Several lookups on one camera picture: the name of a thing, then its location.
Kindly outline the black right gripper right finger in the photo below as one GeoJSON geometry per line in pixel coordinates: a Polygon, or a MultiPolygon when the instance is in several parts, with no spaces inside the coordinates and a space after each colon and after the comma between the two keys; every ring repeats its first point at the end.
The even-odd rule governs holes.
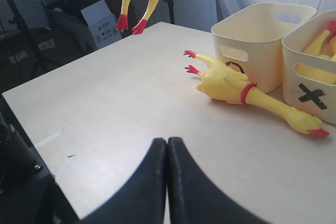
{"type": "Polygon", "coordinates": [[[170,137],[171,220],[335,223],[335,141],[170,137]]]}

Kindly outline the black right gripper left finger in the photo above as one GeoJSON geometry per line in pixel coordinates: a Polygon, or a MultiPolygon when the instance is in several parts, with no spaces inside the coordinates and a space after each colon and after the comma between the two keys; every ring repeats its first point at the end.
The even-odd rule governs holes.
{"type": "Polygon", "coordinates": [[[163,223],[167,142],[155,138],[127,182],[79,223],[163,223]]]}

